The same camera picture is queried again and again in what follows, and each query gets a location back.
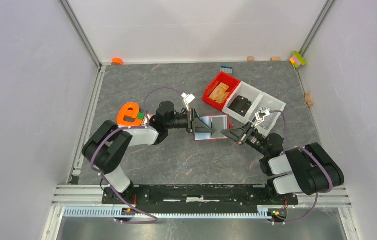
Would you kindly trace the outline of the red leather card holder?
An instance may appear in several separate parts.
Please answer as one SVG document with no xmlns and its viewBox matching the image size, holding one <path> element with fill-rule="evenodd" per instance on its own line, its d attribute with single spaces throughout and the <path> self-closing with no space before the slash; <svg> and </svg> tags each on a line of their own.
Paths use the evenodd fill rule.
<svg viewBox="0 0 377 240">
<path fill-rule="evenodd" d="M 195 132 L 195 141 L 211 141 L 211 140 L 226 140 L 227 136 L 221 133 L 222 130 L 229 130 L 233 128 L 230 122 L 230 117 L 227 114 L 222 115 L 205 115 L 199 117 L 212 132 Z"/>
</svg>

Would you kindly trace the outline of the black VIP credit card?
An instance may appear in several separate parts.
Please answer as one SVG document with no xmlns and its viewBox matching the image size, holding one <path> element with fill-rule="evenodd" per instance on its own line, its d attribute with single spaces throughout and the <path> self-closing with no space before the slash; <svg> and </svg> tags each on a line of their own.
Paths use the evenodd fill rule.
<svg viewBox="0 0 377 240">
<path fill-rule="evenodd" d="M 213 133 L 220 133 L 222 130 L 228 129 L 228 118 L 226 115 L 212 116 L 210 118 Z"/>
</svg>

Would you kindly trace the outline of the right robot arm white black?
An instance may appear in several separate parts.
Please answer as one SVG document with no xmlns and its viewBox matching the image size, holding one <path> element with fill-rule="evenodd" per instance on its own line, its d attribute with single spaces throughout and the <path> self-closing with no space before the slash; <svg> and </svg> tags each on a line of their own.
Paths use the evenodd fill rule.
<svg viewBox="0 0 377 240">
<path fill-rule="evenodd" d="M 280 203 L 287 194 L 329 193 L 345 183 L 341 168 L 317 142 L 285 150 L 282 136 L 276 133 L 263 136 L 251 123 L 221 133 L 239 146 L 248 145 L 263 156 L 260 168 L 270 178 L 265 198 L 271 204 Z"/>
</svg>

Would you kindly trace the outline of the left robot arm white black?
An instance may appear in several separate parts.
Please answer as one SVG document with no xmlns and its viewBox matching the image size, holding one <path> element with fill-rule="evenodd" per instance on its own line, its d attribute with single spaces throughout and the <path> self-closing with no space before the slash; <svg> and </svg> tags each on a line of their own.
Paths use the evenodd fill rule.
<svg viewBox="0 0 377 240">
<path fill-rule="evenodd" d="M 194 108 L 176 112 L 171 101 L 163 101 L 147 125 L 118 126 L 106 120 L 85 143 L 82 155 L 89 161 L 91 168 L 110 184 L 115 191 L 114 197 L 120 203 L 127 204 L 134 197 L 130 187 L 132 182 L 120 166 L 127 149 L 158 145 L 168 137 L 170 129 L 186 129 L 189 134 L 213 133 L 213 129 Z"/>
</svg>

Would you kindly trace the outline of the black cards in white bin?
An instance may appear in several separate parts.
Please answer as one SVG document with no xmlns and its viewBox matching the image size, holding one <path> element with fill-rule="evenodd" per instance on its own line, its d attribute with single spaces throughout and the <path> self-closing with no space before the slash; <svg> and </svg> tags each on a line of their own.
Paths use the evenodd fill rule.
<svg viewBox="0 0 377 240">
<path fill-rule="evenodd" d="M 251 106 L 252 102 L 248 98 L 238 95 L 228 108 L 236 114 L 245 117 Z"/>
</svg>

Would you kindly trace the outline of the white divided plastic bin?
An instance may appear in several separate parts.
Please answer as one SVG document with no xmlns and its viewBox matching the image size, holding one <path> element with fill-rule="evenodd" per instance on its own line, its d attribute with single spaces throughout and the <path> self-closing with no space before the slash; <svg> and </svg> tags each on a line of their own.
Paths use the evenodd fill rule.
<svg viewBox="0 0 377 240">
<path fill-rule="evenodd" d="M 245 116 L 241 116 L 229 109 L 229 106 L 237 96 L 243 96 L 252 102 Z M 277 113 L 271 113 L 270 116 L 265 118 L 263 123 L 256 127 L 258 132 L 266 137 L 276 125 L 278 117 L 281 115 L 279 112 L 284 111 L 285 107 L 285 102 L 242 81 L 235 92 L 229 97 L 222 112 L 244 125 L 255 120 L 255 112 L 259 108 L 269 108 L 271 111 L 278 111 Z"/>
</svg>

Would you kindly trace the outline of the red plastic bin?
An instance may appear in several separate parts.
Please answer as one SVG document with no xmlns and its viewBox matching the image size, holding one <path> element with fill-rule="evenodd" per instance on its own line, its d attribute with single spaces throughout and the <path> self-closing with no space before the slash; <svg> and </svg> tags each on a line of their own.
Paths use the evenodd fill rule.
<svg viewBox="0 0 377 240">
<path fill-rule="evenodd" d="M 221 71 L 206 88 L 202 100 L 213 108 L 223 111 L 229 97 L 240 84 L 240 80 Z"/>
</svg>

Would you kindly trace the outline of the green toy brick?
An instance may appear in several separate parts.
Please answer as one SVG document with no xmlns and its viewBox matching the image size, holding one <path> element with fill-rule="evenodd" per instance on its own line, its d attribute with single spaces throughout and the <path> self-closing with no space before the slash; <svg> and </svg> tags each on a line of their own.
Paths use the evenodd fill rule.
<svg viewBox="0 0 377 240">
<path fill-rule="evenodd" d="M 145 119 L 145 114 L 143 112 L 139 112 L 136 119 L 143 121 Z"/>
</svg>

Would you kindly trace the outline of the blue white small block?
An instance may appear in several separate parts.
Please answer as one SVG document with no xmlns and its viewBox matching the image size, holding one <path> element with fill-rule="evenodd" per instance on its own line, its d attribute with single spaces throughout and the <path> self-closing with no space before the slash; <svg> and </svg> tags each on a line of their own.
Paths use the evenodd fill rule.
<svg viewBox="0 0 377 240">
<path fill-rule="evenodd" d="M 220 68 L 220 71 L 223 72 L 223 73 L 229 74 L 229 75 L 233 74 L 233 68 L 230 67 L 230 66 L 222 66 Z"/>
</svg>

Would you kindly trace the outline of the wooden piece right edge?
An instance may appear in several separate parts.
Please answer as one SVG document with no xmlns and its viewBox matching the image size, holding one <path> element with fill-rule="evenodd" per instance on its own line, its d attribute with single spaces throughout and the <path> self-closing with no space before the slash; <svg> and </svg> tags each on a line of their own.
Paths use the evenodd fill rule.
<svg viewBox="0 0 377 240">
<path fill-rule="evenodd" d="M 312 94 L 310 92 L 307 92 L 305 93 L 304 98 L 307 106 L 311 108 L 314 105 L 314 102 L 312 100 Z"/>
</svg>

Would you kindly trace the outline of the colourful toy brick stack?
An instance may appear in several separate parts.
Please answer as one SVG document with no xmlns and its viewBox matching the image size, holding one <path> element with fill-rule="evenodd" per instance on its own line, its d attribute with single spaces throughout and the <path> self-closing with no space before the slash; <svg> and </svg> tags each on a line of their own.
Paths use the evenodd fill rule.
<svg viewBox="0 0 377 240">
<path fill-rule="evenodd" d="M 292 52 L 292 56 L 289 59 L 289 61 L 296 69 L 298 69 L 301 66 L 306 66 L 308 64 L 304 57 L 297 51 Z"/>
</svg>

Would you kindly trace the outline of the small orange cap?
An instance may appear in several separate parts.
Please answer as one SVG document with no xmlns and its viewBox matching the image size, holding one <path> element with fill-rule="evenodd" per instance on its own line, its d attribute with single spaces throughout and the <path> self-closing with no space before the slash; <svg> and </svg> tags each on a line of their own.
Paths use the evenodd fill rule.
<svg viewBox="0 0 377 240">
<path fill-rule="evenodd" d="M 121 58 L 114 57 L 111 60 L 111 65 L 123 65 L 123 64 L 124 64 L 124 61 Z"/>
</svg>

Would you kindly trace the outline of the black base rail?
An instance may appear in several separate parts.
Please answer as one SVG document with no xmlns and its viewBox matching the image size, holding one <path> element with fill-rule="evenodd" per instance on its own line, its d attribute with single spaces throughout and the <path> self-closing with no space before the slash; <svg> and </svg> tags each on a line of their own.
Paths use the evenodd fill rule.
<svg viewBox="0 0 377 240">
<path fill-rule="evenodd" d="M 140 184 L 131 185 L 120 196 L 136 206 L 192 202 L 242 202 L 266 206 L 299 204 L 295 194 L 279 195 L 266 184 Z"/>
</svg>

